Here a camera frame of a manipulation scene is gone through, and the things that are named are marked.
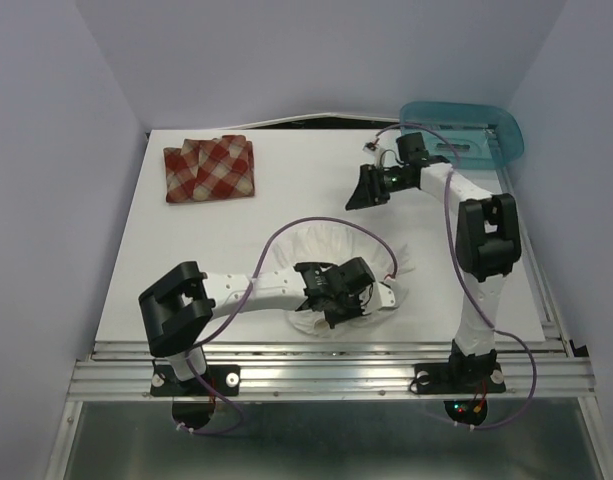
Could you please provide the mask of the white cloth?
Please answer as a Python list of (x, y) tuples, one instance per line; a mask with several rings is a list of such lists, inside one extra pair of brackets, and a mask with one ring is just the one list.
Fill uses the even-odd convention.
[[(308, 222), (291, 228), (274, 241), (266, 266), (284, 269), (299, 262), (314, 261), (340, 265), (354, 257), (363, 258), (378, 280), (395, 273), (396, 278), (387, 283), (393, 288), (396, 303), (404, 303), (409, 292), (404, 280), (415, 269), (409, 246), (397, 242), (384, 247), (371, 236), (339, 223)], [(308, 336), (333, 339), (373, 331), (395, 313), (394, 309), (379, 310), (335, 328), (327, 324), (322, 313), (310, 310), (288, 312), (285, 318), (295, 329)]]

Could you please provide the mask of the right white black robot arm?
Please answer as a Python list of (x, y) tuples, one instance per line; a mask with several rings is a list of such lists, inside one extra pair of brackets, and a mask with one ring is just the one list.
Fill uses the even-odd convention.
[(480, 386), (500, 390), (495, 317), (500, 296), (522, 253), (515, 199), (493, 194), (456, 171), (444, 156), (433, 156), (420, 133), (400, 136), (395, 165), (384, 164), (379, 141), (363, 149), (373, 161), (360, 168), (349, 210), (383, 205), (392, 194), (417, 189), (443, 205), (449, 253), (464, 293), (460, 324), (447, 361), (418, 364), (411, 389), (417, 394), (466, 393)]

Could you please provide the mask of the red checked skirt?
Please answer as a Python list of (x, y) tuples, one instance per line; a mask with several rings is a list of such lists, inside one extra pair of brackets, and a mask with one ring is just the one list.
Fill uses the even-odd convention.
[(255, 196), (253, 143), (244, 135), (185, 139), (163, 149), (168, 204)]

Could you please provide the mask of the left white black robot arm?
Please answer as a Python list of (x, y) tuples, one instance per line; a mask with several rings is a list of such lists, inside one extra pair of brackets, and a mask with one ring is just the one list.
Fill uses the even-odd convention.
[(205, 355), (196, 343), (210, 321), (255, 311), (313, 311), (333, 328), (389, 306), (391, 296), (360, 257), (342, 265), (301, 262), (252, 276), (202, 272), (189, 261), (143, 291), (138, 304), (151, 356), (166, 360), (177, 386), (196, 394), (208, 384)]

